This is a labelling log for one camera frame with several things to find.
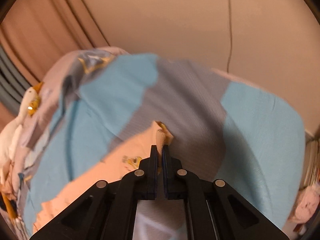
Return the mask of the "pink curtain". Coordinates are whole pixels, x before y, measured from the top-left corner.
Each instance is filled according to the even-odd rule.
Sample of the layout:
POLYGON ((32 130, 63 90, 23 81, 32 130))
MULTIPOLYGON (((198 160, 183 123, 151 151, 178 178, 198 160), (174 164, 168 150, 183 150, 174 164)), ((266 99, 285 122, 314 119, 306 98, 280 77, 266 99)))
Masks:
POLYGON ((104 46, 83 0, 17 0, 1 23, 1 47, 31 85, 68 52, 104 46))

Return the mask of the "white goose plush toy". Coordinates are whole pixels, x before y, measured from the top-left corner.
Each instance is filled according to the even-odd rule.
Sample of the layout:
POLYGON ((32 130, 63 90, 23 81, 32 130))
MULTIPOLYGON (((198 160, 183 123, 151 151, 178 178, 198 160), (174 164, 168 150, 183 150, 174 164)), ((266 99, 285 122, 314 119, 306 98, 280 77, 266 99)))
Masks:
POLYGON ((9 173, 24 121, 27 116, 33 116, 41 104, 40 90, 43 84, 40 82, 25 91, 18 115, 1 131, 1 184, 4 184, 9 173))

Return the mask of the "peach cartoon print garment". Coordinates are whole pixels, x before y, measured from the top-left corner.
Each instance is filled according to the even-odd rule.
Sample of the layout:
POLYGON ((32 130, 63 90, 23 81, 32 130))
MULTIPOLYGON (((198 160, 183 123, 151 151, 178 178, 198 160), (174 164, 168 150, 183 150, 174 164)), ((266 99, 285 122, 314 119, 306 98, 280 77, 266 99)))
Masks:
POLYGON ((152 145, 157 146, 157 152, 161 155, 163 146, 169 145, 173 138, 165 124, 154 121, 145 131, 120 143, 99 163, 54 193, 48 201, 40 201, 41 210, 37 212, 33 222, 33 233, 57 216, 96 181, 112 183, 120 180, 125 174, 136 170, 142 159, 150 156, 152 145))

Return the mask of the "stack of books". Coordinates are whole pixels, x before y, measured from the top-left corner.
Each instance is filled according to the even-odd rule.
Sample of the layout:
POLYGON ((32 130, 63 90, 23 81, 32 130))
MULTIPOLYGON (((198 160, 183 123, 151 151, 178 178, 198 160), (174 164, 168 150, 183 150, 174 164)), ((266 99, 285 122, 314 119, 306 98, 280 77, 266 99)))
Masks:
POLYGON ((310 140, 306 144, 303 175, 300 188, 312 186, 319 181, 319 139, 310 140))

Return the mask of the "blue grey patterned duvet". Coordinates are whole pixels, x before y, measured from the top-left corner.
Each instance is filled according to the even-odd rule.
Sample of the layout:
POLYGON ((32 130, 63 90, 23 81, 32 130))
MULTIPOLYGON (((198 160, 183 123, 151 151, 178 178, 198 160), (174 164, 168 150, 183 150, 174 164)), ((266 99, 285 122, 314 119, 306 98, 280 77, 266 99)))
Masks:
POLYGON ((300 115, 282 98, 188 60, 120 49, 67 54, 47 72, 41 104, 25 121, 16 157, 18 210, 27 236, 41 210, 66 184, 120 143, 165 124, 170 154, 201 179, 223 179, 282 228, 302 175, 300 115))

